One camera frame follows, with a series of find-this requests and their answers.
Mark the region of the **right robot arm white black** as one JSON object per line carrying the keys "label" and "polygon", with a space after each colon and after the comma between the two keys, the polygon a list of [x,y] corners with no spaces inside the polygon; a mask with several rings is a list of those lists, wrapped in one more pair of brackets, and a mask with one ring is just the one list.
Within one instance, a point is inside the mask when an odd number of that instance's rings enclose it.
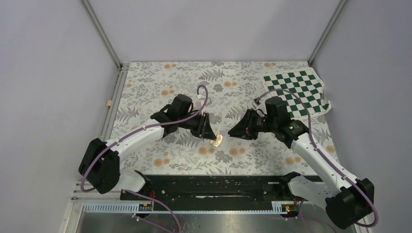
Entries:
{"label": "right robot arm white black", "polygon": [[326,211],[329,219],[340,229],[346,229],[375,211],[374,185],[365,178],[358,179],[323,149],[300,120],[292,120],[287,104],[280,97],[264,103],[265,111],[248,109],[228,134],[230,137],[256,140],[259,133],[273,133],[302,157],[316,172],[323,184],[312,182],[297,172],[282,177],[279,195],[285,200],[297,196]]}

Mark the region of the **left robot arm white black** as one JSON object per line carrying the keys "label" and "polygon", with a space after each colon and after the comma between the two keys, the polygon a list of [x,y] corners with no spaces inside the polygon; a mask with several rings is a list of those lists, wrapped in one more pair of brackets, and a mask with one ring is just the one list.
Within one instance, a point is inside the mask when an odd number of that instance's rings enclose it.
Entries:
{"label": "left robot arm white black", "polygon": [[178,129],[186,129],[201,139],[217,138],[203,109],[209,100],[207,94],[198,95],[197,102],[186,95],[177,95],[172,103],[153,113],[145,124],[120,137],[102,141],[93,139],[79,166],[82,175],[80,190],[100,194],[109,191],[130,190],[140,200],[149,197],[151,187],[139,171],[121,168],[123,159],[148,144],[165,138]]}

